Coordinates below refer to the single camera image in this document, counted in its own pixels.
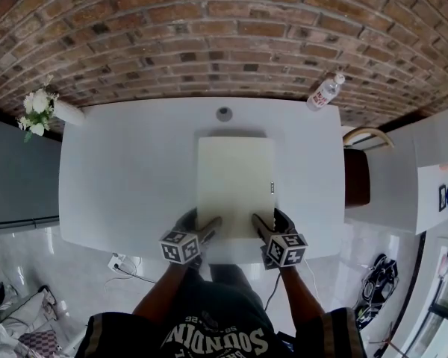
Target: tile floor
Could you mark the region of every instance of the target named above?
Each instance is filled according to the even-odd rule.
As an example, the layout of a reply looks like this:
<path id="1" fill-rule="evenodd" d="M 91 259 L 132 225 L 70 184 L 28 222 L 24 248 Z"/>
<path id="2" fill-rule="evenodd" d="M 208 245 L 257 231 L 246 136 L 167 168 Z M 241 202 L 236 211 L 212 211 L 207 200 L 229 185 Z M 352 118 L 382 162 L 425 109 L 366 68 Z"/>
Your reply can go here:
<path id="1" fill-rule="evenodd" d="M 350 222 L 339 255 L 308 261 L 315 274 L 318 294 L 325 310 L 353 307 L 361 290 L 366 265 L 386 253 L 397 260 L 400 282 L 379 316 L 362 331 L 369 357 L 386 337 L 389 325 L 402 306 L 417 256 L 418 238 L 407 233 Z M 0 281 L 11 283 L 19 294 L 33 293 L 49 285 L 60 305 L 59 325 L 64 330 L 61 343 L 78 334 L 87 319 L 104 311 L 131 312 L 152 287 L 136 278 L 125 279 L 108 268 L 111 253 L 65 242 L 59 227 L 0 236 Z M 137 274 L 157 280 L 167 267 L 164 261 L 134 259 Z M 254 290 L 267 301 L 275 285 L 277 271 L 264 271 L 260 264 L 242 266 Z M 299 272 L 315 293 L 313 279 L 306 264 Z M 208 279 L 209 271 L 203 267 Z M 272 300 L 268 314 L 276 330 L 295 333 L 290 308 L 282 283 Z"/>

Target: checkered cloth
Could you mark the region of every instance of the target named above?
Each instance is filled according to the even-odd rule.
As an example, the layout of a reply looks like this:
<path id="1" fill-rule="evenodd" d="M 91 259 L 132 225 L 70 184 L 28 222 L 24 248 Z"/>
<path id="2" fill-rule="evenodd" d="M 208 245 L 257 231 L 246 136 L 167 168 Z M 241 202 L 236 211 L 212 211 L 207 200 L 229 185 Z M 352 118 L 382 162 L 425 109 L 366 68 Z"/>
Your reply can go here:
<path id="1" fill-rule="evenodd" d="M 20 336 L 19 341 L 44 358 L 57 356 L 58 342 L 53 330 L 23 334 Z"/>

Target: shirt sleeve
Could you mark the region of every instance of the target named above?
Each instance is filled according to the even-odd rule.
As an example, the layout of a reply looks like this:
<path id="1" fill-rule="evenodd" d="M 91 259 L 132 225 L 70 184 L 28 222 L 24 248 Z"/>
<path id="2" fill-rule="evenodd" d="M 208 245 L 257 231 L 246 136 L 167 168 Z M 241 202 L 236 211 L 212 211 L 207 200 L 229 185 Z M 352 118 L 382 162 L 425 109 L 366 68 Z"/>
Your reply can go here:
<path id="1" fill-rule="evenodd" d="M 90 317 L 75 357 L 153 357 L 159 349 L 159 329 L 146 318 L 125 313 Z"/>
<path id="2" fill-rule="evenodd" d="M 333 310 L 297 327 L 294 351 L 298 357 L 367 358 L 350 308 Z"/>

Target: forearm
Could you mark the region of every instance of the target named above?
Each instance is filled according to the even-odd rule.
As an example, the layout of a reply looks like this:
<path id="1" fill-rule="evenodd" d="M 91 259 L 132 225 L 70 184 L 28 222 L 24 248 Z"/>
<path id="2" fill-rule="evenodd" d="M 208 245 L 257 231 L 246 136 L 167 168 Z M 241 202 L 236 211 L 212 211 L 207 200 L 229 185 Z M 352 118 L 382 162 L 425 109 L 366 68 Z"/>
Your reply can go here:
<path id="1" fill-rule="evenodd" d="M 134 309 L 133 314 L 145 317 L 155 324 L 163 324 L 178 291 L 187 266 L 171 264 L 163 277 L 152 287 L 149 293 Z"/>
<path id="2" fill-rule="evenodd" d="M 307 289 L 295 267 L 281 268 L 280 271 L 295 327 L 323 315 L 322 307 Z"/>

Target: black and white cube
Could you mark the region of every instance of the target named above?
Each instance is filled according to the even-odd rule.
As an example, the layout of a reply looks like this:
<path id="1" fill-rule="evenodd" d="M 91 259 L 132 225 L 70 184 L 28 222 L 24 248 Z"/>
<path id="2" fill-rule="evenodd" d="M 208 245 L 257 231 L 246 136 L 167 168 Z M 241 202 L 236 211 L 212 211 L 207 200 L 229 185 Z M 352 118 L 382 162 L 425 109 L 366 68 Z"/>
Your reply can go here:
<path id="1" fill-rule="evenodd" d="M 296 266 L 302 262 L 307 247 L 308 244 L 300 233 L 274 235 L 270 237 L 267 256 L 281 268 Z"/>
<path id="2" fill-rule="evenodd" d="M 199 240 L 194 233 L 170 230 L 159 243 L 164 259 L 172 263 L 185 264 L 200 254 Z"/>

